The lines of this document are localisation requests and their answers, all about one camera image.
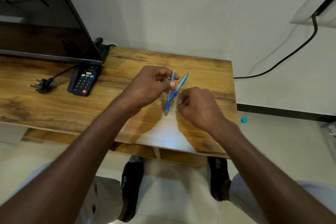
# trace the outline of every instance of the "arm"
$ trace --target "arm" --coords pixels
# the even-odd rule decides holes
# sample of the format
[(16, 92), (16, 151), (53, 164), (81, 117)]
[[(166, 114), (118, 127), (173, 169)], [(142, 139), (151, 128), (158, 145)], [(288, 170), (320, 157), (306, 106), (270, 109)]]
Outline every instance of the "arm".
[(0, 223), (74, 223), (93, 178), (125, 122), (169, 89), (171, 70), (145, 66), (43, 172), (0, 207)]
[(227, 120), (208, 90), (184, 90), (179, 112), (227, 152), (270, 223), (336, 223), (336, 216), (261, 154)]

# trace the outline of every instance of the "water bottle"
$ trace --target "water bottle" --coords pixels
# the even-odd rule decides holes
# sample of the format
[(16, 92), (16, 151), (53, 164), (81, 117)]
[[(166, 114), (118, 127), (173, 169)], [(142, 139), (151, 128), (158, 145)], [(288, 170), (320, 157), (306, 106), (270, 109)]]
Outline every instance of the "water bottle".
[(246, 124), (249, 120), (246, 117), (239, 119), (239, 126)]

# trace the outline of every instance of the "pen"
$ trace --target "pen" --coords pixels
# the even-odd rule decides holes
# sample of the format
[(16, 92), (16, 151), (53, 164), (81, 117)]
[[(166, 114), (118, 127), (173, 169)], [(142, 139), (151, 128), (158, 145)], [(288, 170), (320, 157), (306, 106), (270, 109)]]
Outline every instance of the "pen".
[[(170, 77), (170, 81), (174, 81), (174, 77), (175, 77), (175, 72), (173, 71), (171, 73), (171, 77)], [(167, 101), (166, 101), (166, 108), (165, 108), (165, 115), (168, 114), (169, 111), (169, 106), (170, 106), (170, 95), (171, 95), (171, 90), (168, 91), (168, 96), (167, 96)]]
[(175, 91), (173, 91), (173, 92), (171, 93), (170, 100), (172, 100), (172, 99), (176, 96), (177, 91), (179, 90), (179, 88), (186, 82), (186, 80), (187, 80), (187, 78), (188, 78), (188, 74), (189, 74), (189, 73), (186, 73), (185, 76), (183, 76), (182, 80), (180, 81), (180, 83), (179, 83), (178, 86), (177, 86), (177, 90), (175, 90)]

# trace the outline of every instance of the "forearm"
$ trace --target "forearm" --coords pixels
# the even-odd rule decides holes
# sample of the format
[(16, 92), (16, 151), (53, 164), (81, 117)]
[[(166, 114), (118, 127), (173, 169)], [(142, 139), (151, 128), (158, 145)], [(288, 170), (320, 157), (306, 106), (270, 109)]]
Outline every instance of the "forearm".
[(0, 223), (74, 223), (96, 171), (130, 117), (122, 101), (113, 101), (49, 167), (2, 205)]
[(225, 121), (211, 135), (228, 153), (270, 223), (336, 221), (333, 213), (261, 154), (238, 126)]

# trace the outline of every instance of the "power plug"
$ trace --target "power plug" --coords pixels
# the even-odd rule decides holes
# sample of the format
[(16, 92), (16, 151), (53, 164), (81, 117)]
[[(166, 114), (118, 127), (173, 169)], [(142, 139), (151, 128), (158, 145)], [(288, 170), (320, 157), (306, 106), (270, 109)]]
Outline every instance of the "power plug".
[(49, 78), (48, 80), (46, 79), (42, 79), (42, 80), (38, 80), (35, 79), (35, 81), (39, 82), (39, 84), (29, 84), (29, 87), (35, 88), (35, 90), (38, 93), (47, 93), (49, 91), (51, 91), (52, 87), (50, 86), (50, 84), (53, 82), (53, 78)]

